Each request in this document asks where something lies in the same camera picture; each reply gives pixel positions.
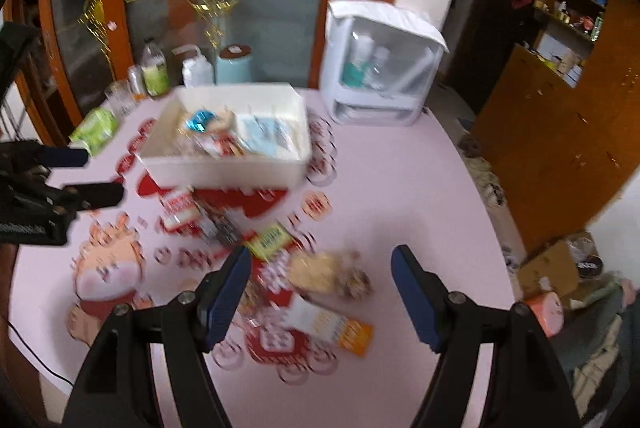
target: green package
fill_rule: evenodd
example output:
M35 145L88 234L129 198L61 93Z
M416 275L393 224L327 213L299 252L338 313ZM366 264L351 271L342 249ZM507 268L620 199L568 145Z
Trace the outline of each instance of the green package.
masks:
M90 155L98 154L118 130L116 117L102 107L89 111L78 128L72 132L69 139L85 148Z

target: metal screw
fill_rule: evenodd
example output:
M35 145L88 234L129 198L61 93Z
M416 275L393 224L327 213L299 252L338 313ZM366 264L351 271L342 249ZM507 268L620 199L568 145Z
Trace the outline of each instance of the metal screw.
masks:
M464 293L460 293L460 291L451 291L451 293L449 293L449 296L447 296L447 298L449 298L449 301L451 303L454 303L457 305L460 305L466 302L466 295Z
M129 306L126 303L118 304L113 308L113 312L116 316L124 316L129 312Z
M182 291L178 294L178 302L182 305L187 305L196 299L196 294L193 291Z
M524 305L522 302L516 303L516 305L513 306L513 310L520 316L526 316L529 314L529 307Z

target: table surface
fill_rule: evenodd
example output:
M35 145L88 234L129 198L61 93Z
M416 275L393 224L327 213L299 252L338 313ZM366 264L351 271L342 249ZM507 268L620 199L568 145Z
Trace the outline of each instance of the table surface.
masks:
M462 160L433 115L422 115L407 128L340 126L328 121L317 92L303 94L315 144L308 180L288 192L207 194L211 201L235 208L246 230L259 231L277 220L317 250L358 251L374 294L362 302L332 305L372 324L372 344L367 356L358 358L308 340L296 363L287 364L286 358L258 357L260 340L245 339L241 329L232 326L226 341L206 356L207 366L229 419L238 427L408 427L437 356L417 340L394 286L392 249L408 244L423 268L437 273L450 290L459 289L482 305L508 309L513 292L500 246ZM117 300L132 299L139 307L164 304L221 263L219 248L159 228L158 188L132 154L165 101L143 102L86 169L52 174L53 186L124 178L127 194L119 208L83 212L62 248L23 246L19 251L10 319L36 354L71 381L88 351L81 341L88 330L79 332L74 322L78 313L100 318ZM81 301L76 284L91 289L95 277L98 247L90 241L108 232L108 224L122 222L122 212L128 215L130 229L119 237L127 246L120 246L116 258L128 257L127 249L131 251L137 238L143 259L134 254L138 263L129 274L122 268L130 269L131 264L121 264L112 296L97 292L102 301L99 296L89 303ZM12 341L48 379L70 391L13 334ZM269 347L258 346L261 350L268 352ZM157 346L152 352L165 426L179 427L163 352ZM478 424L490 357L490 347L483 347L466 426Z

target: plastic bottle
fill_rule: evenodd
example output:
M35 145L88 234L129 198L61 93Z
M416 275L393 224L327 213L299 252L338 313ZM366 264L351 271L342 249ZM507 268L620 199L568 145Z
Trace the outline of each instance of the plastic bottle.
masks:
M342 83L344 85L349 87L362 86L362 79L364 78L367 62L371 57L374 45L375 43L372 37L368 34L353 34L351 55L342 70Z
M202 87L213 85L213 66L207 60L200 48L195 44L176 47L174 54L181 54L187 51L195 51L196 56L182 61L182 80L185 87Z
M166 59L153 37L145 39L145 49L140 59L146 91L152 98L161 98L171 90Z
M598 14L596 17L596 21L593 24L593 31L591 31L591 41L595 42L600 36L600 30L602 29L602 23L604 22L602 18L602 13Z
M382 91L386 88L382 71L386 61L389 59L389 50L386 47L376 47L373 59L369 63L367 71L362 79L362 84L372 88L374 91Z

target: white plastic box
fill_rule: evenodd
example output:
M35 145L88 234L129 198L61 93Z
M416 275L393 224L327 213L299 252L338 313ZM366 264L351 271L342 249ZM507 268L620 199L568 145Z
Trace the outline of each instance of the white plastic box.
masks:
M427 18L387 2L332 0L325 37L320 92L334 121L408 126L418 118L447 50Z
M305 180L311 158L311 140L305 100L289 84L238 84L177 88L162 111L144 147L137 154L161 187L291 189ZM207 156L167 155L174 150L178 121L185 111L200 109L236 114L274 116L298 125L296 160L257 155L215 159Z

